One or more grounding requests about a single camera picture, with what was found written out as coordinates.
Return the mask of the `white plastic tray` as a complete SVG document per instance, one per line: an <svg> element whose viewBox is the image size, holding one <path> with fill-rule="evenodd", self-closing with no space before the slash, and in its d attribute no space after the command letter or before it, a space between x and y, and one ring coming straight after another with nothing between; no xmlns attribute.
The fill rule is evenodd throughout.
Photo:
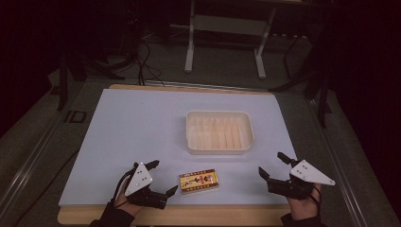
<svg viewBox="0 0 401 227"><path fill-rule="evenodd" d="M194 155L242 155L254 141L251 119L244 112L190 111L186 141Z"/></svg>

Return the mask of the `pale blue table mat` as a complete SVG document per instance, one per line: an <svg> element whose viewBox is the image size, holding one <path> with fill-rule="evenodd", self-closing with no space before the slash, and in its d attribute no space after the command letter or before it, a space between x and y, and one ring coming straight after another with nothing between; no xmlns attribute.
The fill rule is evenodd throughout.
<svg viewBox="0 0 401 227"><path fill-rule="evenodd" d="M254 141L242 155L192 155L186 144L190 111L236 111L252 123ZM183 173L213 168L219 186L197 193L177 192L170 205L283 204L271 194L258 170L287 179L289 167L277 153L294 148L273 95L211 94L167 91L103 91L60 204L106 203L118 181L134 163L159 161L152 169L151 189L164 193Z"/></svg>

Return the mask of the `silver metal rail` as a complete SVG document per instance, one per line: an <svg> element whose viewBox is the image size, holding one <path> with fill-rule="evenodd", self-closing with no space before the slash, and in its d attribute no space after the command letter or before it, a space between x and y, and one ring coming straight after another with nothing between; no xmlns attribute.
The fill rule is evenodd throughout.
<svg viewBox="0 0 401 227"><path fill-rule="evenodd" d="M41 137L38 139L35 147L29 153L22 166L14 175L10 185L0 197L0 224L4 222L9 215L14 203L21 195L24 187L29 181L36 165L43 156L44 150L47 147L48 141L53 135L55 129L63 121L67 114L67 110L56 111L51 118L50 123L46 126Z"/></svg>
<svg viewBox="0 0 401 227"><path fill-rule="evenodd" d="M309 112L312 114L312 118L319 129L321 137L323 138L328 154L328 160L331 163L336 178L336 184L340 189L340 193L344 199L354 227L367 227L366 218L361 212L354 189L347 178L347 174L344 171L338 152L329 136L328 128L322 126L321 121L317 116L318 102L315 99L307 99L305 103Z"/></svg>

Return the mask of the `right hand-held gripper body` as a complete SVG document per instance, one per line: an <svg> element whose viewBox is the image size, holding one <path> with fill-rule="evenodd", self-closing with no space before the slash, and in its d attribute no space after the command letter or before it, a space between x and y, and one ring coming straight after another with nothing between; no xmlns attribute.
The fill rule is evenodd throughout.
<svg viewBox="0 0 401 227"><path fill-rule="evenodd" d="M336 182L323 174L306 160L283 159L287 165L291 165L289 179L286 181L275 180L266 174L268 191L284 197L304 200L308 198L315 183L335 185Z"/></svg>

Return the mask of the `wooden table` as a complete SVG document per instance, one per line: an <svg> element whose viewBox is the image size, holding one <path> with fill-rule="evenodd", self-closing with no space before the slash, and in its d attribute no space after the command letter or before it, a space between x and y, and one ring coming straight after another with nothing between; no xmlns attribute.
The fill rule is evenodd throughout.
<svg viewBox="0 0 401 227"><path fill-rule="evenodd" d="M258 93L222 93L205 90L178 88L149 88L114 85L109 89L135 91L167 91L211 94L269 95ZM88 224L99 218L104 204L66 205L60 204L58 221L61 224ZM163 210L146 208L135 220L137 225L155 226L277 226L279 218L288 211L283 204L212 204L170 205Z"/></svg>

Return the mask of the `black metal stand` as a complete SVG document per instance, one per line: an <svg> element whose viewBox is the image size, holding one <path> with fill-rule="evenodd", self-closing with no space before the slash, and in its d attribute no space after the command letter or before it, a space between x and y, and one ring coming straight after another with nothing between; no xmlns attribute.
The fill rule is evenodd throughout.
<svg viewBox="0 0 401 227"><path fill-rule="evenodd" d="M59 107L58 110L61 111L68 98L68 78L67 78L67 61L66 54L63 53L60 57L60 94L59 94Z"/></svg>
<svg viewBox="0 0 401 227"><path fill-rule="evenodd" d="M314 99L316 95L319 95L318 99L318 111L317 118L322 128L326 128L325 124L325 114L329 111L327 104L327 95L328 95L328 81L329 77L322 70L314 69L312 66L312 59L310 54L312 50L309 51L305 60L300 67L299 70L295 72L294 75L291 75L288 68L288 54L290 53L292 47L301 39L300 36L295 38L290 44L288 50L283 57L284 66L286 69L287 76L289 78L289 82L280 85L278 87L269 88L270 92L283 92L291 87L294 87L300 83L307 82L307 85L303 91L304 98L306 99Z"/></svg>

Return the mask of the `person's right hand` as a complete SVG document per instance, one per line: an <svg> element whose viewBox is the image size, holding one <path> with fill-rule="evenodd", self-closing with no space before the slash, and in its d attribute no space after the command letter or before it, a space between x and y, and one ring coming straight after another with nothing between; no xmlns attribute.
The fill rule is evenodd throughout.
<svg viewBox="0 0 401 227"><path fill-rule="evenodd" d="M321 211L322 186L315 183L311 194L304 200L288 198L290 213L293 219L312 218Z"/></svg>

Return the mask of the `white metal stand frame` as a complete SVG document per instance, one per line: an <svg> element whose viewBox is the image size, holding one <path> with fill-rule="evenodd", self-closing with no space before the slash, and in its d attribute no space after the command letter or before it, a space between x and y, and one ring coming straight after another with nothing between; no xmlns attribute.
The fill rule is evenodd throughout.
<svg viewBox="0 0 401 227"><path fill-rule="evenodd" d="M237 19L220 16L209 16L197 14L195 12L196 0L190 0L190 16L189 16L189 38L184 64L184 72L191 73L194 60L194 35L196 30L211 31L220 33L231 33L241 35L259 36L261 38L260 45L253 50L255 65L258 77L265 79L267 77L262 54L266 41L270 35L270 29L277 8L272 8L266 21L255 21L248 19Z"/></svg>

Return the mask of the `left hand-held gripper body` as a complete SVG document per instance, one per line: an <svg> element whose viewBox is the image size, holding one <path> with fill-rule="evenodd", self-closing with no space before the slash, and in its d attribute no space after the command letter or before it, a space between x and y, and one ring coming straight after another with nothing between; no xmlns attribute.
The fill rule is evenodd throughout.
<svg viewBox="0 0 401 227"><path fill-rule="evenodd" d="M134 164L133 173L129 177L128 184L125 189L125 196L129 203L164 209L166 207L166 194L153 192L149 186L153 179L146 169L144 163Z"/></svg>

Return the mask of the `yellow printed box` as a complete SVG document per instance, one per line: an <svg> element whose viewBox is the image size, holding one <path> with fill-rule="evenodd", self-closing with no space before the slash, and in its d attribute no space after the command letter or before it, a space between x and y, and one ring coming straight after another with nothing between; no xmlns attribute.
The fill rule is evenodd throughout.
<svg viewBox="0 0 401 227"><path fill-rule="evenodd" d="M196 193L219 187L218 175L214 169L205 169L181 174L180 187L183 194Z"/></svg>

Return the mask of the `person's left hand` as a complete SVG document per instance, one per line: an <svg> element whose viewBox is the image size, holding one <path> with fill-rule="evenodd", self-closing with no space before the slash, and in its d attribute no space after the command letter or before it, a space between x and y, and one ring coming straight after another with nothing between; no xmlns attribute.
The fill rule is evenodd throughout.
<svg viewBox="0 0 401 227"><path fill-rule="evenodd" d="M126 213L130 214L131 216L135 217L138 215L142 209L143 206L138 206L129 203L128 199L125 196L125 188L126 188L127 180L125 180L120 188L119 188L119 194L118 196L114 199L114 205L113 207L115 209L123 210Z"/></svg>

